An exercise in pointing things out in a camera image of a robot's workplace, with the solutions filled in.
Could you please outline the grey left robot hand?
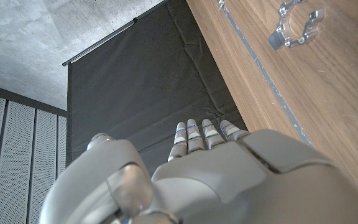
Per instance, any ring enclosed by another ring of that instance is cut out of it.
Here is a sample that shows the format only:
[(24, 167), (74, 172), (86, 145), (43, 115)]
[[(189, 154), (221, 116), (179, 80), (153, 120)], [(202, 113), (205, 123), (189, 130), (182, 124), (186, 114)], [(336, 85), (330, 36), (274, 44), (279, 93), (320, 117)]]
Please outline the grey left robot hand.
[(358, 223), (358, 189), (312, 147), (224, 120), (179, 123), (150, 174), (104, 133), (57, 178), (40, 223)]

